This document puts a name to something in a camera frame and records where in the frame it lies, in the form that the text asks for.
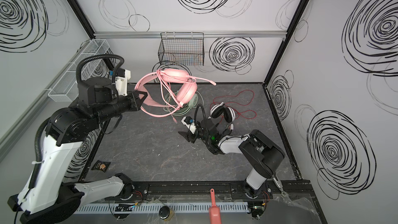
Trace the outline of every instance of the gray table surface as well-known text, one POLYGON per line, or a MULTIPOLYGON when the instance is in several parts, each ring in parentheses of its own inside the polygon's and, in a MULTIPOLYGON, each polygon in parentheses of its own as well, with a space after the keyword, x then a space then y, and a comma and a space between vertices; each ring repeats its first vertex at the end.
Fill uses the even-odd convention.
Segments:
MULTIPOLYGON (((180 85, 172 85, 173 90, 178 90, 180 85)), ((163 102, 159 85, 146 85, 152 98, 157 102, 163 102)), ((206 115, 209 115, 210 104, 217 96, 237 95, 239 92, 249 89, 255 93, 254 99, 248 106, 230 104, 238 111, 256 111, 254 119, 239 117, 234 121, 235 135, 250 133, 258 129, 267 137, 279 145, 284 151, 280 134, 276 127, 271 109, 260 84, 218 84, 198 85, 204 99, 206 115)), ((235 101, 247 104, 253 93, 245 91, 238 97, 221 98, 219 101, 235 101)), ((149 112, 164 114, 162 108, 147 107, 149 112)), ((193 117, 195 109, 187 115, 193 117)), ((244 113, 246 117, 254 116, 252 112, 244 113)), ((133 181, 234 181, 244 180, 252 169, 252 166, 242 154, 211 154, 205 144, 200 140, 194 144, 187 142, 178 131, 187 131, 180 122, 182 117, 176 117, 176 124, 172 117, 155 118, 146 113, 127 112, 123 114, 122 121, 116 131, 105 135, 96 153, 93 163, 97 160, 111 162, 104 173, 98 170, 90 170, 86 176, 87 181, 102 180, 116 173, 124 173, 133 181)), ((108 131, 116 120, 109 124, 108 131)), ((219 125, 222 131, 226 122, 219 125)), ((287 156, 279 166, 277 175, 281 180, 295 180, 293 170, 287 156)))

